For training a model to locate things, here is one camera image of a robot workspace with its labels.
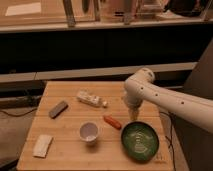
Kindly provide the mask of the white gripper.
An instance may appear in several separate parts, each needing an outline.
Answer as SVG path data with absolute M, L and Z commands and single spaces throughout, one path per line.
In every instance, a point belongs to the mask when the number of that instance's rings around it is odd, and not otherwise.
M 126 94 L 124 96 L 124 102 L 128 108 L 129 116 L 131 121 L 136 121 L 139 115 L 139 107 L 142 104 L 142 100 L 139 98 L 136 98 L 134 96 L 130 96 L 129 94 Z

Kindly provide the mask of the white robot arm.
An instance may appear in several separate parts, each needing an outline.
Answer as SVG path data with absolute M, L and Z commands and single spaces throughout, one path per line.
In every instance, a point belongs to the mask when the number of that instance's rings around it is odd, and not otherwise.
M 141 68 L 124 82 L 124 103 L 135 120 L 144 100 L 156 104 L 194 125 L 213 133 L 213 100 L 172 91 L 153 84 L 155 75 Z

